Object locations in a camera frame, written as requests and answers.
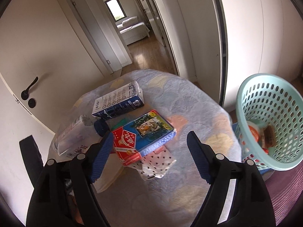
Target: table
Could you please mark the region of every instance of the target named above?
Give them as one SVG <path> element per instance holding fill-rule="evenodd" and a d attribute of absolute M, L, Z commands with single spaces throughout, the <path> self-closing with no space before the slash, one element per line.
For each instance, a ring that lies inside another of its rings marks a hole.
<path fill-rule="evenodd" d="M 66 114 L 60 129 L 80 115 L 91 116 L 96 98 L 131 81 L 143 90 L 145 105 L 108 120 L 110 127 L 124 118 L 134 120 L 156 109 L 177 130 L 166 147 L 176 158 L 166 175 L 144 181 L 132 168 L 124 168 L 114 183 L 96 198 L 112 227 L 185 227 L 197 215 L 209 189 L 201 179 L 187 148 L 186 137 L 194 131 L 201 142 L 229 160 L 241 161 L 241 148 L 232 131 L 229 115 L 194 84 L 178 76 L 155 70 L 138 70 L 83 95 Z M 219 222 L 228 217 L 235 180 L 231 180 Z"/>

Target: bottle cap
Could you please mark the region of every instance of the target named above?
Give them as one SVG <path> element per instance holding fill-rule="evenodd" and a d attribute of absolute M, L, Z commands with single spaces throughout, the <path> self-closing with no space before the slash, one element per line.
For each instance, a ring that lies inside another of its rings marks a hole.
<path fill-rule="evenodd" d="M 109 131 L 109 126 L 103 119 L 94 122 L 94 128 L 99 136 L 104 137 L 105 133 Z"/>

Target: laundry basket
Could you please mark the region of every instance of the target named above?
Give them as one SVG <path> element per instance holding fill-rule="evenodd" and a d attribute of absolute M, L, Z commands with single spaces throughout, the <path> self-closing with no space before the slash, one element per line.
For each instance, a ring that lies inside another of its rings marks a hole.
<path fill-rule="evenodd" d="M 236 114 L 242 162 L 251 159 L 259 170 L 286 171 L 302 161 L 303 99 L 290 83 L 270 74 L 250 76 L 238 91 Z M 255 141 L 246 120 L 275 128 L 276 146 L 269 148 L 268 155 Z"/>

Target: blue gripper pad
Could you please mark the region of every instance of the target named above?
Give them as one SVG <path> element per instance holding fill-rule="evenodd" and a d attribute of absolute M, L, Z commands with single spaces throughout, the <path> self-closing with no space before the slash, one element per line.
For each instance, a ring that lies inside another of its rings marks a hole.
<path fill-rule="evenodd" d="M 114 144 L 114 135 L 113 133 L 110 132 L 92 164 L 92 170 L 90 176 L 91 183 L 94 183 L 101 176 L 105 163 L 113 148 L 113 144 Z"/>
<path fill-rule="evenodd" d="M 198 139 L 197 135 L 191 131 L 187 135 L 187 146 L 191 153 L 194 163 L 199 171 L 200 176 L 207 181 L 207 183 L 212 184 L 213 178 L 209 173 L 209 162 L 201 148 L 201 146 L 206 146 L 202 144 Z"/>

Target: black window frame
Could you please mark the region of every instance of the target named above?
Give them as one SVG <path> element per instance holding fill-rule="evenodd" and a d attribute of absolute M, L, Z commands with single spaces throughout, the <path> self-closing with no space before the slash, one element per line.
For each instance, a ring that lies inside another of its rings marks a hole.
<path fill-rule="evenodd" d="M 120 1 L 117 0 L 118 4 L 119 4 L 119 6 L 120 6 L 120 8 L 121 8 L 121 10 L 122 10 L 122 13 L 123 13 L 124 17 L 121 18 L 121 19 L 118 19 L 118 20 L 116 20 L 116 19 L 114 18 L 112 11 L 110 10 L 109 6 L 107 5 L 107 2 L 109 2 L 109 1 L 111 1 L 111 0 L 106 0 L 106 1 L 105 1 L 105 5 L 106 5 L 108 11 L 110 12 L 110 14 L 112 15 L 114 21 L 115 21 L 115 22 L 118 22 L 119 20 L 125 19 L 127 16 L 126 16 L 126 13 L 124 12 L 124 9 L 123 9 L 123 7 L 122 7 Z"/>

